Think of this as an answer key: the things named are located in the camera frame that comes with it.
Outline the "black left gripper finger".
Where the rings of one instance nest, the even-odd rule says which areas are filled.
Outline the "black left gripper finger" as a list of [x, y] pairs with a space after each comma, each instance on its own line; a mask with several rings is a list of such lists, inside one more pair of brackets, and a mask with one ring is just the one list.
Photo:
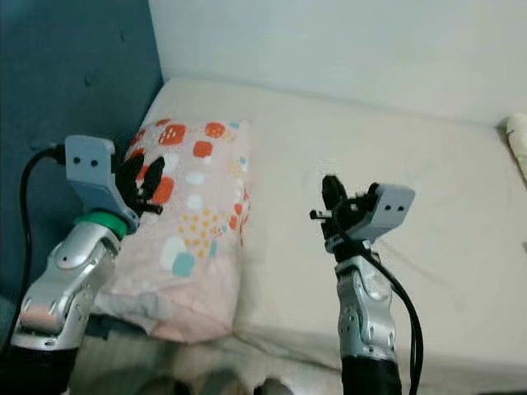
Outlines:
[[137, 177], [143, 167], [143, 154], [129, 156], [119, 166], [119, 192], [123, 200], [136, 200], [139, 196]]
[[157, 194], [163, 184], [165, 166], [166, 159], [159, 156], [143, 169], [143, 199], [155, 206], [166, 202], [165, 196]]

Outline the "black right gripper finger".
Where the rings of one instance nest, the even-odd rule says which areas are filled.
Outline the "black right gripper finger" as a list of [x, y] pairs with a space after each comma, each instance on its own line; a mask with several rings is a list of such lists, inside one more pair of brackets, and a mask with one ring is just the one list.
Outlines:
[[321, 198], [330, 217], [342, 218], [347, 215], [347, 191], [336, 174], [327, 174], [321, 180]]

